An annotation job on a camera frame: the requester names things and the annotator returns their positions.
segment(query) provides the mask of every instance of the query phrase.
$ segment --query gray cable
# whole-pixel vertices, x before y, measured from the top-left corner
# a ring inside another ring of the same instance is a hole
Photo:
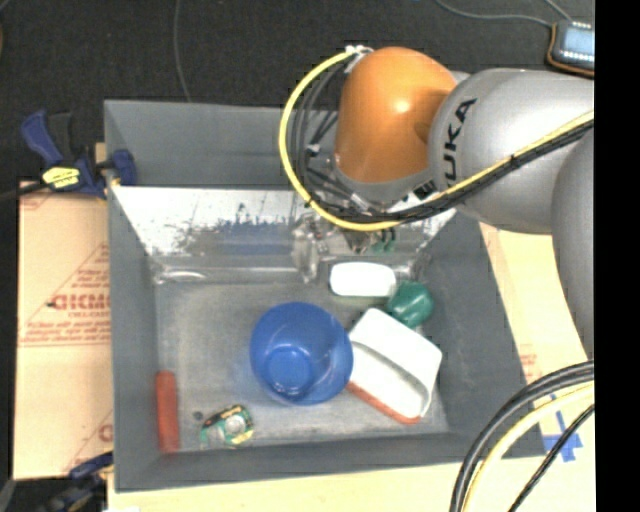
[[[182,71],[182,63],[180,62],[180,48],[178,44],[178,21],[180,20],[180,0],[176,0],[176,10],[173,15],[173,57],[176,61],[176,71],[178,73],[178,78],[180,79],[180,86],[182,87],[182,92],[184,93],[187,101],[191,102],[191,94],[189,94],[189,88],[187,87],[187,82],[184,79],[184,73]]]
[[[562,16],[564,19],[568,21],[573,21],[573,18],[571,18],[571,16],[569,16],[565,10],[561,9],[560,6],[556,4],[553,0],[543,0],[543,2],[546,3],[552,9],[554,9],[556,12],[558,12],[560,16]]]
[[[474,20],[523,20],[523,21],[531,21],[533,23],[538,23],[543,27],[551,28],[552,25],[548,21],[545,21],[540,18],[535,18],[533,16],[526,16],[524,14],[474,14],[470,12],[460,11],[451,7],[441,0],[433,0],[437,5],[443,8],[445,11],[449,11],[450,13],[457,14],[458,16],[462,16],[463,18],[471,18]]]

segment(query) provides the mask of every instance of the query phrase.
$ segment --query white object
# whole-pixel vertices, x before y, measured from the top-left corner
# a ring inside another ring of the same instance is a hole
[[[329,286],[337,295],[390,297],[396,287],[396,275],[381,263],[347,261],[331,267]]]
[[[401,423],[417,423],[431,404],[442,352],[379,309],[368,309],[349,339],[352,393]]]

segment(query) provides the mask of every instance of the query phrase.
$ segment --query blue plastic cup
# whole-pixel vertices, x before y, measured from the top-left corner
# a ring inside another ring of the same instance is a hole
[[[312,405],[333,398],[349,382],[353,350],[331,313],[306,302],[269,309],[256,323],[251,368],[274,399]]]

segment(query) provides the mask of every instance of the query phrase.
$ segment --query clamp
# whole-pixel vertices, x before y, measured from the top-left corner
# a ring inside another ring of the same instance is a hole
[[[113,465],[113,452],[98,455],[76,466],[69,472],[69,478],[75,485],[57,494],[46,504],[40,505],[36,512],[78,512],[91,500],[104,493],[104,479],[100,472]]]
[[[121,185],[135,185],[136,166],[131,153],[117,150],[106,162],[95,163],[88,151],[76,154],[69,142],[71,114],[56,114],[49,118],[38,110],[28,116],[20,127],[27,146],[44,159],[42,181],[54,192],[76,192],[106,199],[107,183],[101,171],[114,169]]]

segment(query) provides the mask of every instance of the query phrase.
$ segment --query black floor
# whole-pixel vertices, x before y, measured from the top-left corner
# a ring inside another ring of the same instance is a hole
[[[450,3],[476,13],[560,19],[545,0]],[[576,20],[594,19],[595,0],[557,4]],[[74,143],[84,146],[102,140],[105,98],[185,100],[174,58],[175,0],[0,0],[0,8],[0,193],[40,171],[19,134],[28,114],[70,111]],[[403,45],[469,73],[547,68],[543,25],[466,19],[433,0],[183,0],[178,21],[194,101],[280,106],[311,66],[348,43]],[[15,203],[0,203],[0,487],[11,474],[16,221]],[[19,483],[8,510],[32,510],[63,484]]]

